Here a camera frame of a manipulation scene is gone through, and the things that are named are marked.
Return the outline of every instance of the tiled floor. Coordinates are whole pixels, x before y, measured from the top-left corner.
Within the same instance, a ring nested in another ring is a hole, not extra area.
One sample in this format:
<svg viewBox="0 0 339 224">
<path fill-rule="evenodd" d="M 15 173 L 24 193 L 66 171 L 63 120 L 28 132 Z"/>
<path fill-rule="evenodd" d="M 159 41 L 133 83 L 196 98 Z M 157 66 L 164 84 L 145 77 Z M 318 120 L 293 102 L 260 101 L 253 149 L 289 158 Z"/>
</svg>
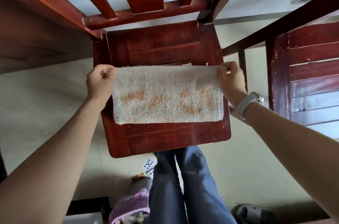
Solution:
<svg viewBox="0 0 339 224">
<path fill-rule="evenodd" d="M 224 46 L 236 39 L 229 39 L 227 29 L 217 28 Z M 264 49 L 246 51 L 246 62 L 249 91 L 267 96 Z M 92 64 L 87 59 L 0 75 L 0 150 L 8 173 L 74 114 L 85 99 L 86 73 Z M 200 146 L 228 208 L 237 203 L 273 206 L 310 200 L 250 127 L 234 118 L 231 127 L 231 140 Z M 109 196 L 113 204 L 130 177 L 143 170 L 148 156 L 112 158 L 99 119 L 74 199 Z"/>
</svg>

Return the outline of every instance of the white towel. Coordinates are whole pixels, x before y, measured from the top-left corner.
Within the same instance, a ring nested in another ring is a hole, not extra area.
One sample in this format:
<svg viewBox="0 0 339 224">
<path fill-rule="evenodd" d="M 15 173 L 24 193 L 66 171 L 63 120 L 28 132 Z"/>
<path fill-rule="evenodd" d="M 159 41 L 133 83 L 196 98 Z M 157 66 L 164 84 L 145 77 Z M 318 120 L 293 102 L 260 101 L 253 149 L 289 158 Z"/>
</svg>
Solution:
<svg viewBox="0 0 339 224">
<path fill-rule="evenodd" d="M 125 123 L 210 122 L 223 119 L 217 66 L 117 68 L 114 120 Z"/>
</svg>

